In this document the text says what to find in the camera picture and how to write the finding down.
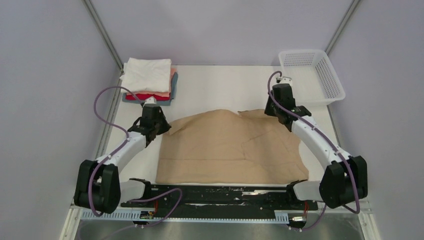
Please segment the beige t shirt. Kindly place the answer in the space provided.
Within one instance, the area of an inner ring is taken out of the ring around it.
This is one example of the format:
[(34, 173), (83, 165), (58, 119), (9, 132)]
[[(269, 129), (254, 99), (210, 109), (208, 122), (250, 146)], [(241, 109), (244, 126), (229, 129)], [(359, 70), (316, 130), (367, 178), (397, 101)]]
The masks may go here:
[(217, 109), (170, 125), (161, 141), (158, 184), (284, 185), (309, 178), (300, 139), (261, 109)]

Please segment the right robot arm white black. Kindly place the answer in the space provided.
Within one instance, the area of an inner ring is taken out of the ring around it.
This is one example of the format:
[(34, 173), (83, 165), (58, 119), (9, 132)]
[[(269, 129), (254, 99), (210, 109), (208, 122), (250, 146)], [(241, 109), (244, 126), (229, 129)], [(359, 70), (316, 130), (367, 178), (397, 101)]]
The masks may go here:
[(311, 112), (297, 106), (292, 88), (279, 83), (268, 89), (264, 113), (295, 134), (313, 153), (324, 169), (321, 180), (297, 180), (289, 184), (286, 204), (298, 209), (305, 201), (325, 203), (335, 209), (350, 203), (358, 204), (368, 196), (368, 168), (365, 159), (352, 156), (333, 143), (318, 127)]

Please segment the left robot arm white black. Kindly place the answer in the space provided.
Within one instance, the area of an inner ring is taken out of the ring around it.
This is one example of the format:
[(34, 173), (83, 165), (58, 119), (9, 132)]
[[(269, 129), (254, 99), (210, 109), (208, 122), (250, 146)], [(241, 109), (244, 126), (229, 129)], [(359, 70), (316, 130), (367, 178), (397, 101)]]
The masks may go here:
[(127, 130), (126, 138), (114, 151), (95, 160), (84, 160), (78, 170), (73, 202), (96, 216), (111, 214), (124, 202), (134, 200), (147, 207), (153, 201), (150, 183), (144, 179), (120, 180), (120, 172), (159, 135), (171, 128), (162, 108), (146, 103), (141, 116)]

